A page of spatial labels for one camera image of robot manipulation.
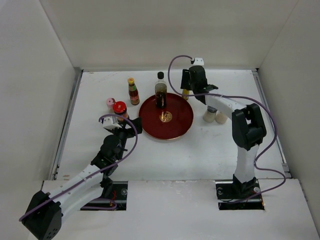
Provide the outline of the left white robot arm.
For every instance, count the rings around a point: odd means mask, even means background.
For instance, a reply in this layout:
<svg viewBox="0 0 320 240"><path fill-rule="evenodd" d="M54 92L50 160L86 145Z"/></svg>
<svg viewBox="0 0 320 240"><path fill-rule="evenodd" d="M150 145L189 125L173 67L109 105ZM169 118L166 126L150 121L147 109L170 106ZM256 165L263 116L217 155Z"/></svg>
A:
<svg viewBox="0 0 320 240"><path fill-rule="evenodd" d="M142 119L123 118L117 122L118 115L105 115L110 119L109 135L105 137L94 159L75 177L50 192L42 190L35 193L25 214L19 219L38 240L53 239L64 221L75 211L79 211L97 198L108 199L112 195L110 175L119 163L127 158L126 142L138 138L142 133Z"/></svg>

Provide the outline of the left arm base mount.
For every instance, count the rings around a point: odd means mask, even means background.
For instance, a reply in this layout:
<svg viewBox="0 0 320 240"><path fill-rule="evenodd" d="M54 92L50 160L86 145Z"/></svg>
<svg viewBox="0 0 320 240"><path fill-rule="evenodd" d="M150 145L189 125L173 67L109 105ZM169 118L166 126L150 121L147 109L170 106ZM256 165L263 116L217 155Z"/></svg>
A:
<svg viewBox="0 0 320 240"><path fill-rule="evenodd" d="M127 209L128 181L105 179L100 197L91 200L81 211L125 211Z"/></svg>

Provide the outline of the small yellow label bottle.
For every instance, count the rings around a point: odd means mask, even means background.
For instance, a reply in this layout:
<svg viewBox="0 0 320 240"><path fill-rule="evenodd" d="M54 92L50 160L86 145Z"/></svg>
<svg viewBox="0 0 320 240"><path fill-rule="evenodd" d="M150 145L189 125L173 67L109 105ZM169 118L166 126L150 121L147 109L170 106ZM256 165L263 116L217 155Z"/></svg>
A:
<svg viewBox="0 0 320 240"><path fill-rule="evenodd" d="M182 98L187 101L189 99L189 95L190 95L190 91L184 88L182 90Z"/></svg>

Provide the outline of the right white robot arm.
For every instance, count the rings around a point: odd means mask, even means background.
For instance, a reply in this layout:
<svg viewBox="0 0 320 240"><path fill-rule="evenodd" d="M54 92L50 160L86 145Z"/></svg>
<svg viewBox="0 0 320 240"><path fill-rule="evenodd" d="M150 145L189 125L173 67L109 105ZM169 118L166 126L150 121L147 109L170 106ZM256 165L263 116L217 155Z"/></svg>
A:
<svg viewBox="0 0 320 240"><path fill-rule="evenodd" d="M261 109L256 103L242 103L210 95L218 87L208 84L205 69L195 65L182 70L181 89L192 91L207 107L217 109L231 120L232 138L237 145L237 165L232 177L233 199L244 199L254 190L256 177L254 161L260 144L267 134Z"/></svg>

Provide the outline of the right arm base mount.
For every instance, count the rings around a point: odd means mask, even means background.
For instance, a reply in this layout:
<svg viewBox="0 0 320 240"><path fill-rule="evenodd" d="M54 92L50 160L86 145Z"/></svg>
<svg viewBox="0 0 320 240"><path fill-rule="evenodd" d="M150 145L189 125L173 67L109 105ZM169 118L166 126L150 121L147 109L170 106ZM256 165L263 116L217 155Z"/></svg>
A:
<svg viewBox="0 0 320 240"><path fill-rule="evenodd" d="M218 208L221 211L265 209L260 194L249 198L261 191L258 180L242 190L232 180L216 181L215 186Z"/></svg>

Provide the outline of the tall dark soy bottle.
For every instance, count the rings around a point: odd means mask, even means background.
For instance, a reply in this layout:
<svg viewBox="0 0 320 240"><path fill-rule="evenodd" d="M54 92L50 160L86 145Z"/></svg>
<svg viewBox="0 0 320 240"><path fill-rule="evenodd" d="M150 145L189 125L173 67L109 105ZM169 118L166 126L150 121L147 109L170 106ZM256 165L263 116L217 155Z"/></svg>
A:
<svg viewBox="0 0 320 240"><path fill-rule="evenodd" d="M157 73L157 82L154 86L155 104L158 108L164 109L167 106L167 84L162 71Z"/></svg>

